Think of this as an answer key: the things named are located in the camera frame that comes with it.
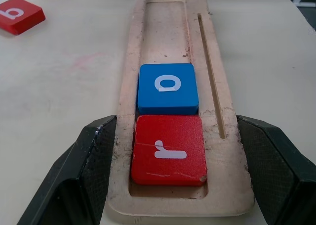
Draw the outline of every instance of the groove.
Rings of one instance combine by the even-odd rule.
[[[220,136],[220,138],[224,139],[225,138],[224,120],[223,120],[221,105],[219,102],[218,92],[217,92],[217,88],[216,88],[212,62],[211,62],[211,58],[209,55],[207,39],[205,36],[205,29],[203,26],[202,15],[200,13],[198,13],[197,18],[198,18],[198,23],[199,23],[199,29],[201,32],[201,37],[202,37],[204,56],[205,56],[206,65],[207,65],[207,69],[208,69],[208,77],[209,77],[211,89],[212,89],[212,96],[213,96],[213,101],[214,101],[214,106],[215,106],[215,115],[216,115],[216,119],[217,119],[219,136]]]

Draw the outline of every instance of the wooden board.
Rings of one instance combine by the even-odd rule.
[[[140,186],[130,179],[139,68],[194,65],[207,163],[202,187]],[[206,0],[138,0],[119,100],[106,208],[129,216],[235,216],[254,205],[225,70]]]

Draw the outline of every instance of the table surface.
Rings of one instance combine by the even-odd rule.
[[[41,6],[46,21],[19,36],[0,30],[4,225],[18,222],[53,162],[85,125],[116,114],[136,0],[26,1]],[[290,0],[208,4],[237,114],[279,126],[316,163],[315,31]],[[257,204],[238,217],[154,223],[266,224]],[[101,224],[118,223],[104,213]]]

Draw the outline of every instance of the blue tile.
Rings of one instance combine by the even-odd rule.
[[[193,65],[142,65],[139,73],[138,108],[142,115],[196,114],[198,90]]]

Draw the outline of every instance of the red tile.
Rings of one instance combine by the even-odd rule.
[[[138,184],[202,185],[207,170],[201,119],[198,116],[140,116],[131,173]]]
[[[0,4],[0,28],[19,35],[45,20],[43,10],[24,0],[8,0]]]

